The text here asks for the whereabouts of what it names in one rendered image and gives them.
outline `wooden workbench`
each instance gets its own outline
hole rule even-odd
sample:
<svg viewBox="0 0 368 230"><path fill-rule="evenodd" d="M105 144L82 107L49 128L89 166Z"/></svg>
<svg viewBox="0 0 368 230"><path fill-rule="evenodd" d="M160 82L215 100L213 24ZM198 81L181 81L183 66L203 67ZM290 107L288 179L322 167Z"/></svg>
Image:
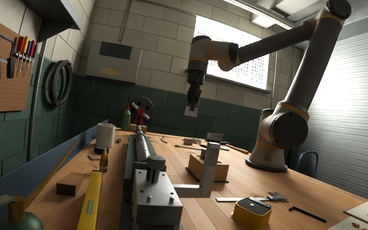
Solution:
<svg viewBox="0 0 368 230"><path fill-rule="evenodd" d="M108 171L103 173L102 192L99 206L98 230L119 228L120 208L123 189L123 170L126 162L127 139L132 132L116 130L115 140L109 152ZM160 156L166 158L167 174L173 184L197 184L185 170L190 153L200 150L174 147L182 145L181 138L147 135ZM26 211L34 213L43 223L45 230L75 230L83 205L92 170L96 169L87 157L94 153L95 140L58 171L37 195ZM343 211L366 202L349 192L327 185L293 170L282 173L268 172L248 166L247 155L236 150L221 150L219 159L228 163L229 183L215 183L210 198L181 198L184 209L181 223L184 230L248 230L234 221L231 212L235 203L218 203L216 197L267 196L268 192L279 192L289 203L270 202L273 207L269 224L264 230L324 230L349 217ZM70 172L85 173L75 197L56 195L56 183ZM318 221L298 211L288 211L292 206L309 211L327 220Z"/></svg>

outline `green bottle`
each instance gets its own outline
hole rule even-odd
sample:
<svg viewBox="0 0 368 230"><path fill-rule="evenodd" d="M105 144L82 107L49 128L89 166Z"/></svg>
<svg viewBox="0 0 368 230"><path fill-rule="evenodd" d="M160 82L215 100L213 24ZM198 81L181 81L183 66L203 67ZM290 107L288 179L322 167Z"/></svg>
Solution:
<svg viewBox="0 0 368 230"><path fill-rule="evenodd" d="M123 112L123 117L121 118L121 130L129 131L130 128L130 108L127 104L126 110Z"/></svg>

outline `window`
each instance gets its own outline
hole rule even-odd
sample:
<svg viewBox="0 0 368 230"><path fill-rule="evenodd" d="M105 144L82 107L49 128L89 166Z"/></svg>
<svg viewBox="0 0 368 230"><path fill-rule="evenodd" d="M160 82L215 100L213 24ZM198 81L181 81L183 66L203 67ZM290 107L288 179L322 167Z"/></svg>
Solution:
<svg viewBox="0 0 368 230"><path fill-rule="evenodd" d="M240 47L261 40L247 32L200 16L197 16L195 24L194 37L205 35L213 41L233 42ZM218 67L217 61L210 60L207 74L266 90L268 64L269 54L225 72Z"/></svg>

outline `hacksaw handle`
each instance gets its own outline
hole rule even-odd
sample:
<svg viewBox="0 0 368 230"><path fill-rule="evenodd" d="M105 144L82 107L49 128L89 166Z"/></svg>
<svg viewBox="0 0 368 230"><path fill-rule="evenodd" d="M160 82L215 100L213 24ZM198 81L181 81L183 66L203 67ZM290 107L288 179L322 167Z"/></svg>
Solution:
<svg viewBox="0 0 368 230"><path fill-rule="evenodd" d="M234 147L232 145L229 145L229 144L225 144L226 146L230 147L230 148L233 148L235 150L238 150L240 151L241 153L244 153L244 154L249 154L248 150L245 150L245 149L240 149L240 148L237 148L237 147Z"/></svg>

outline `knurled knob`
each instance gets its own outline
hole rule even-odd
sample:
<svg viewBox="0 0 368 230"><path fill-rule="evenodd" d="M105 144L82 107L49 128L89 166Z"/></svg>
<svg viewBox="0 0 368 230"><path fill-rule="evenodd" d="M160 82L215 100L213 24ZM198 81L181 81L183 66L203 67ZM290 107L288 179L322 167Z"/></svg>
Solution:
<svg viewBox="0 0 368 230"><path fill-rule="evenodd" d="M150 169L164 169L165 158L157 155L150 155L147 158L147 167Z"/></svg>

